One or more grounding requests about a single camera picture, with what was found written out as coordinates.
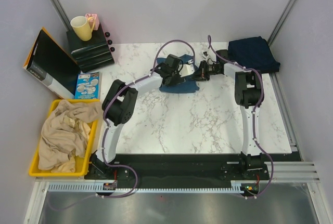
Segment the teal blue t-shirt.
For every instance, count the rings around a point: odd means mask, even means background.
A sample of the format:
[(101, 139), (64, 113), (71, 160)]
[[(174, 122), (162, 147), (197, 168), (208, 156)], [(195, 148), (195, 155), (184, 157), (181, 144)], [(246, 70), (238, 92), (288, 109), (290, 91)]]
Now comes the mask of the teal blue t-shirt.
[[(180, 59), (184, 62), (187, 63), (188, 61), (192, 60), (193, 57), (190, 55), (182, 55), (180, 56)], [(166, 61), (166, 58), (159, 57), (157, 58), (157, 64), (163, 63)], [(190, 76), (185, 77), (185, 82), (177, 84), (175, 86), (165, 86), (162, 85), (159, 90), (163, 93), (170, 93), (170, 94), (192, 94), (198, 91), (200, 88), (197, 85), (196, 81), (190, 80)]]

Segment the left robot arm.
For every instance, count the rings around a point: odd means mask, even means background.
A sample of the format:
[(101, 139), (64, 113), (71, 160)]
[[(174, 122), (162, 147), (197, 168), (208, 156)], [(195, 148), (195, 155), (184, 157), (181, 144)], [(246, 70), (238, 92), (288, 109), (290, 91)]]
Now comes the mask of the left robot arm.
[(116, 148), (124, 125), (134, 113), (137, 98), (161, 86), (174, 86), (185, 82), (181, 76), (185, 65), (175, 55), (133, 82), (115, 80), (102, 104), (103, 119), (106, 123), (102, 141), (96, 151), (96, 157), (102, 161), (96, 167), (96, 173), (103, 179), (112, 177), (114, 166), (110, 163), (116, 158)]

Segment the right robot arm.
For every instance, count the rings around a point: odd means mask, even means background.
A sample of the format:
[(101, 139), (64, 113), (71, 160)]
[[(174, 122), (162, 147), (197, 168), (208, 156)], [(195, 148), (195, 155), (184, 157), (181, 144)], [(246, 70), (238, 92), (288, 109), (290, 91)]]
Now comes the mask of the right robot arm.
[(238, 166), (238, 172), (242, 178), (250, 179), (257, 173), (257, 169), (263, 168), (263, 151), (259, 138), (259, 113), (264, 99), (262, 77), (260, 73), (235, 61), (229, 61), (219, 53), (216, 57), (220, 59), (219, 62), (209, 64), (207, 61), (201, 61), (191, 79), (208, 81), (211, 75), (218, 74), (234, 79), (235, 101), (240, 106), (243, 125), (241, 164)]

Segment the folded navy t-shirt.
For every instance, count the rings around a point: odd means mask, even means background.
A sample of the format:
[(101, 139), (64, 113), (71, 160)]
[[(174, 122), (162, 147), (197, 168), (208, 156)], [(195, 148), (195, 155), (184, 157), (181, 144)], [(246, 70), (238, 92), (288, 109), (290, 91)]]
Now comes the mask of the folded navy t-shirt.
[(280, 63), (275, 60), (267, 41), (261, 36), (230, 41), (228, 56), (230, 60), (261, 73), (275, 73), (280, 69)]

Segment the black stepped stand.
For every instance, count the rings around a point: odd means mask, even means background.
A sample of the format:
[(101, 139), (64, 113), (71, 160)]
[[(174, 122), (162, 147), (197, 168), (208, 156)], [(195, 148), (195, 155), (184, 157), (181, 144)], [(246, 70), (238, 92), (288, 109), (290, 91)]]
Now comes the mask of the black stepped stand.
[(71, 57), (76, 61), (83, 73), (100, 69), (115, 63), (108, 44), (109, 37), (105, 37), (108, 31), (103, 30), (102, 24), (97, 31), (92, 32), (89, 41), (82, 41), (73, 30), (67, 31), (67, 40), (71, 52)]

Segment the blue picture booklet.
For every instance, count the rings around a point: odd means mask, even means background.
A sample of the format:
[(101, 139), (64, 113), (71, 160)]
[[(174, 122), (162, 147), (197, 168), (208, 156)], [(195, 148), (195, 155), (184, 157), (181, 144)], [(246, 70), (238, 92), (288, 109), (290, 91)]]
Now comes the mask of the blue picture booklet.
[(82, 73), (78, 75), (75, 99), (100, 99), (101, 73)]

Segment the pink small box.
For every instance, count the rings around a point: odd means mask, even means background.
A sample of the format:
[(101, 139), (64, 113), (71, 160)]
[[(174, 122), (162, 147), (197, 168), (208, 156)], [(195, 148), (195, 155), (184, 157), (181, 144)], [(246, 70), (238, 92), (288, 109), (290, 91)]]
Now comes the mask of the pink small box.
[(88, 23), (93, 31), (97, 31), (100, 25), (98, 14), (86, 14), (86, 19), (88, 20)]

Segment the yellow ceramic mug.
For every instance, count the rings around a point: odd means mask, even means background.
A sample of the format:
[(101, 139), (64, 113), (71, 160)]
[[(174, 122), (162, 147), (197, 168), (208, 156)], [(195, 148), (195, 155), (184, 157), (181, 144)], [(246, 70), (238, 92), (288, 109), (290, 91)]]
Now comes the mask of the yellow ceramic mug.
[(93, 30), (91, 29), (85, 16), (74, 17), (70, 21), (70, 25), (72, 26), (75, 34), (82, 41), (89, 41), (92, 38)]

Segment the beige t-shirt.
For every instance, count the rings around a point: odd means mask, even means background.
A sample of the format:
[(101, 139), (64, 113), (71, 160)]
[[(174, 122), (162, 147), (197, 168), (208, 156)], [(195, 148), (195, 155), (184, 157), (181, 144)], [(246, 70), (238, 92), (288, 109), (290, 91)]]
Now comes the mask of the beige t-shirt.
[(91, 137), (90, 124), (102, 116), (101, 102), (60, 100), (43, 124), (38, 169), (75, 173), (75, 159), (84, 158)]

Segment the black orange cardboard box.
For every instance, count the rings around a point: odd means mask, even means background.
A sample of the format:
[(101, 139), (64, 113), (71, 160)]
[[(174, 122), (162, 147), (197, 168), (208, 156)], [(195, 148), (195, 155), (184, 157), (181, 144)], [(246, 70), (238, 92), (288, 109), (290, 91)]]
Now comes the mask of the black orange cardboard box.
[(42, 28), (23, 68), (62, 99), (74, 99), (81, 73), (76, 62)]

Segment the yellow plastic bin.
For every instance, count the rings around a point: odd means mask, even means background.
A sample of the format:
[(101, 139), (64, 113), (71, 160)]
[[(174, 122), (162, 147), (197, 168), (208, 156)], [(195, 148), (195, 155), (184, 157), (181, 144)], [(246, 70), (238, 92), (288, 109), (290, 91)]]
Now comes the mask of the yellow plastic bin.
[[(50, 116), (51, 112), (55, 109), (55, 107), (58, 105), (60, 100), (62, 100), (62, 99), (57, 99), (52, 102), (49, 113), (48, 113), (48, 117)], [(70, 101), (71, 103), (77, 103), (77, 102), (90, 103), (90, 102), (99, 101), (99, 100), (90, 99), (90, 100), (68, 100), (68, 101)], [(33, 157), (33, 161), (29, 168), (29, 175), (32, 177), (81, 177), (81, 176), (86, 175), (88, 172), (89, 159), (91, 157), (92, 148), (93, 148), (93, 145), (95, 142), (95, 134), (98, 130), (98, 122), (100, 119), (98, 119), (90, 124), (92, 131), (91, 131), (91, 137), (88, 140), (88, 147), (87, 147), (86, 155), (84, 158), (77, 157), (75, 159), (75, 161), (76, 161), (76, 172), (75, 173), (51, 173), (49, 170), (38, 169), (38, 162), (39, 162), (39, 144), (38, 144), (37, 150)]]

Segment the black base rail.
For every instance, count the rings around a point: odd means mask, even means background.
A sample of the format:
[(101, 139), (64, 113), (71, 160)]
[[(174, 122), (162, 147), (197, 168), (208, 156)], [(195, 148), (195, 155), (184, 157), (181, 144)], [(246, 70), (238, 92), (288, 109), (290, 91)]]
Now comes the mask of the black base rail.
[(245, 170), (240, 154), (117, 154), (107, 166), (96, 155), (85, 179), (116, 180), (128, 188), (138, 186), (227, 186), (233, 180), (268, 180), (263, 168)]

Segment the right aluminium frame post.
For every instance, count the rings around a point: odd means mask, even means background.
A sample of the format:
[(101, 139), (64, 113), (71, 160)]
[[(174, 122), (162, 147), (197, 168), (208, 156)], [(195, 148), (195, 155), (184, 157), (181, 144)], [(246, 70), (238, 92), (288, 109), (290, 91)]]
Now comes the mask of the right aluminium frame post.
[(277, 23), (275, 24), (268, 40), (267, 43), (269, 46), (272, 46), (274, 41), (276, 40), (278, 34), (280, 33), (282, 27), (284, 26), (285, 22), (287, 21), (287, 18), (291, 14), (294, 6), (296, 5), (298, 0), (288, 0), (288, 3), (286, 4), (283, 12), (281, 13)]

